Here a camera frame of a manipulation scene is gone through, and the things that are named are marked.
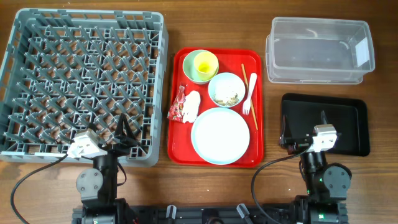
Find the rice food scraps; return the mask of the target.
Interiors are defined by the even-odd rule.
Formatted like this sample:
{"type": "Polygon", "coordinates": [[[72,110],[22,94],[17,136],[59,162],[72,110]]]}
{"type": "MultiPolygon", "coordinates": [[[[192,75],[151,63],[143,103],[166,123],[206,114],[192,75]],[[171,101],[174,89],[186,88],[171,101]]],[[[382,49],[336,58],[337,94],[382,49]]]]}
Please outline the rice food scraps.
{"type": "Polygon", "coordinates": [[[239,101],[239,94],[233,83],[218,84],[213,99],[221,106],[233,106],[239,101]]]}

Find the red snack wrapper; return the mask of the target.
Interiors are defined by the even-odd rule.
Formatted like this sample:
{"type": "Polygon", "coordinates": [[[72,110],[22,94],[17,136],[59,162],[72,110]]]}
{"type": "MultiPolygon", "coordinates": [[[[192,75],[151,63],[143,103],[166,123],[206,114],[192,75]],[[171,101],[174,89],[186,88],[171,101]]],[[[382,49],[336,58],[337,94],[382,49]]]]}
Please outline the red snack wrapper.
{"type": "Polygon", "coordinates": [[[180,85],[178,88],[177,96],[174,99],[174,102],[171,104],[169,112],[167,114],[167,118],[172,121],[183,121],[183,104],[185,102],[185,87],[180,85]]]}

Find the light blue bowl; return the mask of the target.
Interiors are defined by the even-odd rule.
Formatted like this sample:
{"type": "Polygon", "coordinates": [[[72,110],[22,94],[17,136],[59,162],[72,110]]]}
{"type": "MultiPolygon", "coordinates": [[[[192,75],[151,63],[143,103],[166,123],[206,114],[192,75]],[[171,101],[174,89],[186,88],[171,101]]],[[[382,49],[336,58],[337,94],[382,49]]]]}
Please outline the light blue bowl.
{"type": "Polygon", "coordinates": [[[239,101],[233,106],[238,105],[243,100],[243,98],[244,98],[244,96],[246,94],[245,84],[244,84],[243,80],[239,76],[237,76],[237,75],[235,75],[233,73],[229,73],[229,72],[219,73],[219,74],[215,75],[210,80],[209,85],[208,85],[208,94],[209,94],[211,100],[216,104],[216,106],[219,106],[219,107],[222,107],[222,108],[231,108],[231,107],[233,107],[233,106],[221,106],[218,103],[216,103],[214,101],[214,99],[213,99],[216,86],[218,84],[227,84],[227,83],[230,83],[230,84],[233,83],[235,85],[235,87],[236,87],[236,91],[239,94],[239,101]]]}

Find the light blue plate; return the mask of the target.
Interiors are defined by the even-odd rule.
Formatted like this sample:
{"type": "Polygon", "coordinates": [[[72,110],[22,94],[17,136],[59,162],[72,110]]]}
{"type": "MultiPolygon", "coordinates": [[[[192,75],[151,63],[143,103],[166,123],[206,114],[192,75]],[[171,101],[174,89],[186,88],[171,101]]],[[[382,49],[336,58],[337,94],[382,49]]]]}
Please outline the light blue plate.
{"type": "Polygon", "coordinates": [[[243,117],[227,108],[212,108],[200,114],[190,137],[195,152],[204,161],[222,166],[239,160],[250,142],[243,117]]]}

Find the white napkin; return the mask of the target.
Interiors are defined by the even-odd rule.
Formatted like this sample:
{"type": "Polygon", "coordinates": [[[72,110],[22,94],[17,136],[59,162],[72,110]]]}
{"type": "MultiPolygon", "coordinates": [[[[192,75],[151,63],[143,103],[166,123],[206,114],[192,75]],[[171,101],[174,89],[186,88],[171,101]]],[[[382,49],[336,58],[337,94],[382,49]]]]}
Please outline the white napkin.
{"type": "Polygon", "coordinates": [[[198,109],[201,103],[200,94],[197,91],[191,91],[185,96],[185,102],[183,103],[182,115],[183,123],[194,123],[198,116],[198,109]]]}

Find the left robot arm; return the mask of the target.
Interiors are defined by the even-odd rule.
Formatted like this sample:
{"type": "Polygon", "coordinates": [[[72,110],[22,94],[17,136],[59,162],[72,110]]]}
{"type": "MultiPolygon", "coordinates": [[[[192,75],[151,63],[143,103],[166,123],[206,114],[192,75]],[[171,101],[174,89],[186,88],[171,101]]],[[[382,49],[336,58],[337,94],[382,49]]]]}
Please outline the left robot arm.
{"type": "Polygon", "coordinates": [[[122,185],[117,181],[118,172],[124,170],[118,158],[129,155],[130,149],[138,145],[124,114],[119,116],[114,144],[103,144],[93,124],[75,135],[68,156],[89,159],[93,167],[76,179],[83,206],[74,209],[72,223],[139,223],[126,200],[117,198],[117,187],[122,185]]]}

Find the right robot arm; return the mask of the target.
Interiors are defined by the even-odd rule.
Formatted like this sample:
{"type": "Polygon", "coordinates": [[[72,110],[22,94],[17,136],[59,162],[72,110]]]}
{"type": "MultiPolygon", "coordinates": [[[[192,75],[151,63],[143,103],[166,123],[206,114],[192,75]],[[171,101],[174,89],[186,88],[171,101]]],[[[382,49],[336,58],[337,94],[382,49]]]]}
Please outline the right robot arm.
{"type": "Polygon", "coordinates": [[[324,112],[321,118],[323,124],[314,126],[313,133],[294,138],[286,115],[282,117],[279,145],[288,150],[288,154],[300,156],[300,173],[307,188],[307,195],[296,196],[289,206],[291,223],[348,223],[348,209],[343,202],[352,173],[342,164],[327,163],[325,152],[335,146],[338,133],[327,123],[324,112]]]}

